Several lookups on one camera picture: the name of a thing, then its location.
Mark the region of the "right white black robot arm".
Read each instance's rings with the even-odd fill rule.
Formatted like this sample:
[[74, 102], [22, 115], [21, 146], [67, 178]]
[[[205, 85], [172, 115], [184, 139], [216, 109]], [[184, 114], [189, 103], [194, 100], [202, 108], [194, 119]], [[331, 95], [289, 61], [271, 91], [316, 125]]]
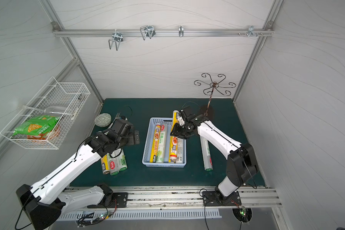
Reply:
[[227, 160], [226, 176], [215, 188], [219, 197], [230, 197], [259, 172], [255, 151], [251, 144], [235, 141], [218, 129], [208, 117], [192, 113], [188, 106], [178, 111], [177, 120], [177, 124], [172, 127], [171, 136], [184, 140], [193, 135], [203, 137]]

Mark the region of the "short yellow orange wrap roll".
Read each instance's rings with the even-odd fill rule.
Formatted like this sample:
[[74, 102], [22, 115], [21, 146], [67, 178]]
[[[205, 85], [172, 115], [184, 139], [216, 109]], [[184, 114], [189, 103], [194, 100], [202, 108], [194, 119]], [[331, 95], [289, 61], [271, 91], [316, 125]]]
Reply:
[[180, 114], [178, 110], [174, 110], [173, 117], [172, 117], [172, 126], [171, 126], [171, 133], [170, 133], [170, 147], [169, 147], [169, 162], [176, 163], [177, 159], [177, 145], [178, 145], [178, 138], [172, 135], [173, 127], [176, 123], [179, 123], [178, 118]]

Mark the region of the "light blue perforated plastic basket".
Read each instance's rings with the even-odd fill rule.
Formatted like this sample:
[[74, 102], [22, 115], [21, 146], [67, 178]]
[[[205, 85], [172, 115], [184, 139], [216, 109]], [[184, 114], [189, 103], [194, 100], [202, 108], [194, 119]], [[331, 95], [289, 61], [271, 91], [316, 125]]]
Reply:
[[[162, 167], [162, 168], [184, 168], [187, 163], [186, 157], [186, 140], [183, 140], [183, 144], [180, 145], [179, 150], [181, 154], [178, 156], [178, 163], [171, 163], [170, 162], [170, 132], [172, 127], [172, 118], [168, 117], [152, 117], [149, 120], [148, 132], [145, 141], [145, 147], [142, 156], [142, 164], [146, 167]], [[150, 155], [152, 150], [153, 138], [154, 138], [154, 131], [156, 125], [162, 125], [166, 129], [166, 138], [165, 138], [165, 152], [164, 158], [161, 163], [151, 163], [150, 162]]]

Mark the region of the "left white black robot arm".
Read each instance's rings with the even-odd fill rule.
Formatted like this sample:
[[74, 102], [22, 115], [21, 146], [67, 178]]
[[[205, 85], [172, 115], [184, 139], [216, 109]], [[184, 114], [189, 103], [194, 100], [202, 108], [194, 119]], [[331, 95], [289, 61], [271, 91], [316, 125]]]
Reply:
[[111, 205], [113, 190], [100, 184], [71, 195], [63, 191], [74, 179], [95, 162], [115, 150], [140, 143], [139, 131], [123, 117], [110, 128], [86, 138], [76, 153], [61, 166], [33, 185], [22, 185], [16, 191], [30, 224], [36, 230], [51, 226], [60, 216], [90, 205]]

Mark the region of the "long yellow plastic wrap roll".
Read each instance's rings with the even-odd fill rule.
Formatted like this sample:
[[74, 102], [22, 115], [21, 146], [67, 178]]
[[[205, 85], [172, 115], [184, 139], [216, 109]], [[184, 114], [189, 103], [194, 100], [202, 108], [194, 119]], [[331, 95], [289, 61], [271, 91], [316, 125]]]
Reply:
[[151, 163], [156, 162], [161, 128], [162, 128], [161, 124], [157, 124], [154, 128], [154, 133], [153, 133], [153, 137], [152, 137], [151, 154], [150, 154], [150, 162]]

